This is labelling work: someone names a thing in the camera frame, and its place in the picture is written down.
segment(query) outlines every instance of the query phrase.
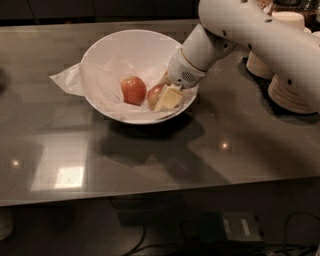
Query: dark countertop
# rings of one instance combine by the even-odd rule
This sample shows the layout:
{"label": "dark countertop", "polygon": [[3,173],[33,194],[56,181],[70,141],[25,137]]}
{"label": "dark countertop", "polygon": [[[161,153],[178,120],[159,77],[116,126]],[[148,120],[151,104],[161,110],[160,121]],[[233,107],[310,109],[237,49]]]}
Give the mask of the dark countertop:
{"label": "dark countertop", "polygon": [[274,116],[240,46],[190,109],[156,125],[111,120],[48,77],[115,31],[183,42],[197,22],[0,28],[0,206],[320,176],[318,116]]}

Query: metal table surface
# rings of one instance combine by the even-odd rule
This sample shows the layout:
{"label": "metal table surface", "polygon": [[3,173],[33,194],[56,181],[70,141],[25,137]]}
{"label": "metal table surface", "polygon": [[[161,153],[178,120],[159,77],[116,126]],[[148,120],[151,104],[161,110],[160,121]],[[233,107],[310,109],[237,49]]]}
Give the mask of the metal table surface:
{"label": "metal table surface", "polygon": [[276,117],[238,46],[180,116],[126,125],[49,78],[98,39],[140,28],[183,42],[197,20],[0,28],[0,206],[320,175],[320,124]]}

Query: apple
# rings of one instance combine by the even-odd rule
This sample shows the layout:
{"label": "apple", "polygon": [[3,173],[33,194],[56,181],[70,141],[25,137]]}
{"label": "apple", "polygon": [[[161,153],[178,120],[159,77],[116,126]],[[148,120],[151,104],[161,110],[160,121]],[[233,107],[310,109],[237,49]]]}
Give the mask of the apple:
{"label": "apple", "polygon": [[141,78],[130,76],[120,82],[124,102],[141,106],[146,99],[147,88]]}
{"label": "apple", "polygon": [[154,110],[157,102],[159,101],[160,94],[164,86],[165,84],[157,84],[148,91],[147,100],[150,110]]}

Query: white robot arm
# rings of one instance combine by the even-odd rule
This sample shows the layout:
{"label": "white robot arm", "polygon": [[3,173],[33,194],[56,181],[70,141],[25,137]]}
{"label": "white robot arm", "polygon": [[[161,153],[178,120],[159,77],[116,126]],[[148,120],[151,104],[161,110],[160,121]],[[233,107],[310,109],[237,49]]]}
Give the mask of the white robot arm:
{"label": "white robot arm", "polygon": [[201,24],[168,66],[168,79],[191,88],[236,43],[248,47],[320,113],[320,38],[265,14],[256,0],[201,0]]}

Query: cabinet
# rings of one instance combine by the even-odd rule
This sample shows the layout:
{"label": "cabinet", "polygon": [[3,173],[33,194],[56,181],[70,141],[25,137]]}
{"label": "cabinet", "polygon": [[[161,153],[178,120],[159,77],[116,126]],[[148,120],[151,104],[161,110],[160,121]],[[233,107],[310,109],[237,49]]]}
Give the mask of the cabinet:
{"label": "cabinet", "polygon": [[193,0],[154,0],[156,17],[192,17]]}
{"label": "cabinet", "polygon": [[0,19],[32,19],[27,0],[1,0]]}
{"label": "cabinet", "polygon": [[94,16],[91,0],[29,0],[36,19]]}
{"label": "cabinet", "polygon": [[93,0],[96,16],[153,17],[154,0]]}

